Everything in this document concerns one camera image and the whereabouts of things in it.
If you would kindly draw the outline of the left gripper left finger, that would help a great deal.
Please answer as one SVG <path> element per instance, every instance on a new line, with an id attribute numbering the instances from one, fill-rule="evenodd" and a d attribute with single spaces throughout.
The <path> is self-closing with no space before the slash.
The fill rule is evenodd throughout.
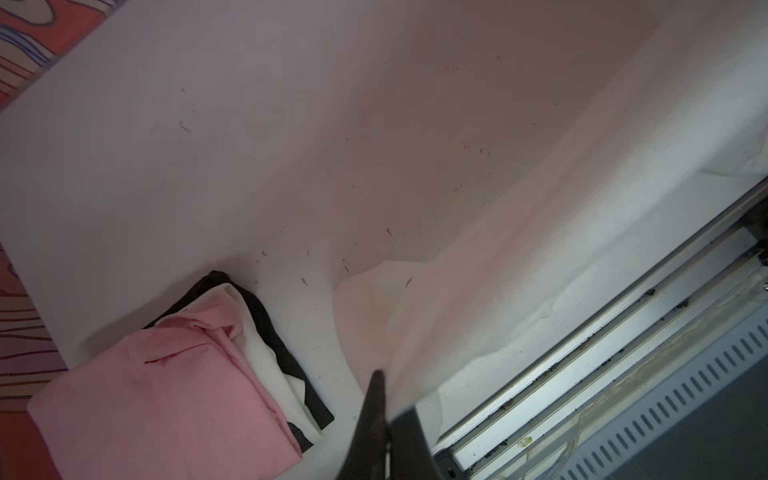
<path id="1" fill-rule="evenodd" d="M 372 373 L 349 451 L 337 475 L 339 480 L 384 480 L 388 430 L 385 376 Z"/>

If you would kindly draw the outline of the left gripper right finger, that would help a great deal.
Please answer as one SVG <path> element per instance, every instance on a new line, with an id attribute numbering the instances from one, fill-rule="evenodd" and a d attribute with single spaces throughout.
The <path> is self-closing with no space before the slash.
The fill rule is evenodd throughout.
<path id="1" fill-rule="evenodd" d="M 390 478 L 394 480 L 441 480 L 442 472 L 430 453 L 415 408 L 389 424 Z"/>

